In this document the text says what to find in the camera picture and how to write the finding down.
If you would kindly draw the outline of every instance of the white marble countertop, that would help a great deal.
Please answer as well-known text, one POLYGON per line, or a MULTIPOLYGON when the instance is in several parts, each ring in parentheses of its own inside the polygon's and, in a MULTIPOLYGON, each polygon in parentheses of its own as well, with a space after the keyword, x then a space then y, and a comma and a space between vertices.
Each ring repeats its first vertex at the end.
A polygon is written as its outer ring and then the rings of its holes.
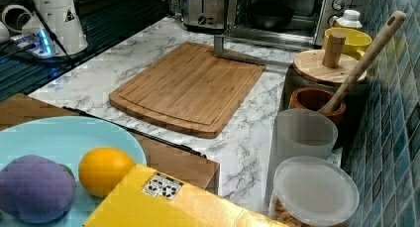
MULTIPOLYGON (((164 18, 128 40, 30 94, 52 105, 84 110, 162 139, 183 144, 220 164, 219 195, 266 214, 266 169, 284 73, 264 72, 216 139, 200 139, 130 117, 109 104, 108 94, 181 43, 213 45, 213 36, 191 33, 164 18)), ((225 48, 292 63, 294 53, 228 43, 225 48)))

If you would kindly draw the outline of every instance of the wooden countertop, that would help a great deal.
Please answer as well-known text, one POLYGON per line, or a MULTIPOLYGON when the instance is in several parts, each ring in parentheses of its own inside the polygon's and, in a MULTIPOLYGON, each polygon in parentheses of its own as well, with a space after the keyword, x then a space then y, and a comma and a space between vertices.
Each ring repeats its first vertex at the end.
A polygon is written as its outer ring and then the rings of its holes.
MULTIPOLYGON (((23 94, 16 94, 0 103, 0 130, 42 118, 74 115, 77 114, 23 94)), ((149 167, 212 193, 218 193, 220 167, 218 163, 141 135, 132 135, 143 147, 149 167)))

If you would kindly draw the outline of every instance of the light blue plate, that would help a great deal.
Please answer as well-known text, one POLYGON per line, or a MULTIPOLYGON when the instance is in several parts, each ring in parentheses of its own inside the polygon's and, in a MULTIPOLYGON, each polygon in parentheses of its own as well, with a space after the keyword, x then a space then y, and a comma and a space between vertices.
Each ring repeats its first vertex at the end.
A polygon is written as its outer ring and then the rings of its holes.
MULTIPOLYGON (((147 163, 139 142, 127 131, 106 121, 64 116, 24 123, 0 132, 0 170, 25 155, 38 155, 71 168, 77 181, 76 196, 66 215, 45 225, 82 226, 102 201, 90 195, 78 181, 78 164, 90 150, 109 146, 128 154, 137 164, 147 163)), ((3 213, 1 226, 31 226, 3 213)))

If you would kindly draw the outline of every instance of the terracotta pot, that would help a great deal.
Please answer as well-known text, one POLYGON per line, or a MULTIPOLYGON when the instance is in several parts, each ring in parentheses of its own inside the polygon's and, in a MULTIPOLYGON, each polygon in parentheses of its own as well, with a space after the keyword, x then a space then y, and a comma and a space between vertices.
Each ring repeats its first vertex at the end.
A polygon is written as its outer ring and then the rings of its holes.
MULTIPOLYGON (((334 92, 329 90, 316 87, 302 87, 293 91, 288 108, 302 108, 317 111, 327 104, 333 95, 334 92)), ((325 116, 334 122, 334 124, 338 125, 340 124, 345 111, 346 103, 341 102, 333 112, 325 114, 325 116)))

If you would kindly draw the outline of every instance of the wooden spoon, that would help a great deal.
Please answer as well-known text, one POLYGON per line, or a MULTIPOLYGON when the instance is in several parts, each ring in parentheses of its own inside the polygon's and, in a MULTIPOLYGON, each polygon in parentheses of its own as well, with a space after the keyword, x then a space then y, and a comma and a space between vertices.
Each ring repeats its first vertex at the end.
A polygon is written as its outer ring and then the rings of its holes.
POLYGON ((391 37, 401 27, 402 23, 405 21, 405 17, 405 13, 400 11, 395 11, 391 15, 388 22, 383 26, 376 38, 374 38, 371 45, 367 48, 364 56, 356 64, 355 68, 352 72, 350 72, 349 76, 339 87, 334 96, 327 102, 327 104, 318 110, 319 113, 327 114, 334 111, 334 108, 340 104, 347 93, 349 93, 350 88, 357 83, 359 77, 365 72, 383 47, 385 47, 391 37))

